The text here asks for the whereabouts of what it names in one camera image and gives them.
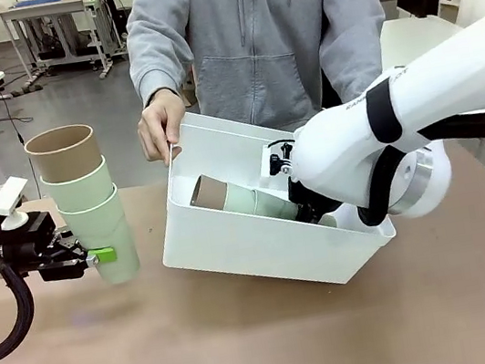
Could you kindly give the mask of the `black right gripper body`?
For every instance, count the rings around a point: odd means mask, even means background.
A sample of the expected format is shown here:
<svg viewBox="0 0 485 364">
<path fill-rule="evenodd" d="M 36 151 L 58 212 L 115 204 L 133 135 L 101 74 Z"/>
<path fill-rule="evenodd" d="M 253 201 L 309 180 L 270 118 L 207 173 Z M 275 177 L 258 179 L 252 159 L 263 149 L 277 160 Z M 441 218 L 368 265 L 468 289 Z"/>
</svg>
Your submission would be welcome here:
<svg viewBox="0 0 485 364">
<path fill-rule="evenodd" d="M 303 223 L 320 222 L 323 215 L 337 209 L 336 201 L 320 193 L 314 192 L 301 182 L 288 179 L 288 199 L 297 206 L 295 220 Z"/>
</svg>

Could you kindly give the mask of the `person's right hand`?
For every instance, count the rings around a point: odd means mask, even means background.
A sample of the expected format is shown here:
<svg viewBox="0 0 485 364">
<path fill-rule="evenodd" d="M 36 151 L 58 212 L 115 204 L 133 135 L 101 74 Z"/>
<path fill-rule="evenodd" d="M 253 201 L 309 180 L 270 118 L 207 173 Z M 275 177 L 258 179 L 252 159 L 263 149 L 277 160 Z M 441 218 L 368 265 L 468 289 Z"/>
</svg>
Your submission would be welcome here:
<svg viewBox="0 0 485 364">
<path fill-rule="evenodd" d="M 181 152 L 178 144 L 185 109 L 181 97 L 174 91 L 162 88 L 153 94 L 137 127 L 147 161 L 163 161 L 169 165 Z"/>
</svg>

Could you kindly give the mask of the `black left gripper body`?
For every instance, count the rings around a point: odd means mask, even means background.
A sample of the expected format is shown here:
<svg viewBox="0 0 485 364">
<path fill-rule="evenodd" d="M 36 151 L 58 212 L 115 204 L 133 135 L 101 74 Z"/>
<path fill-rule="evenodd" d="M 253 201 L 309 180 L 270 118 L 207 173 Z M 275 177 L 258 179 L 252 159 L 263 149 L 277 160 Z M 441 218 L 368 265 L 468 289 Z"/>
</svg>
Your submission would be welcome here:
<svg viewBox="0 0 485 364">
<path fill-rule="evenodd" d="M 55 223 L 49 212 L 29 212 L 27 222 L 5 231 L 0 222 L 0 251 L 3 260 L 19 275 L 50 262 L 49 246 L 55 238 Z"/>
</svg>

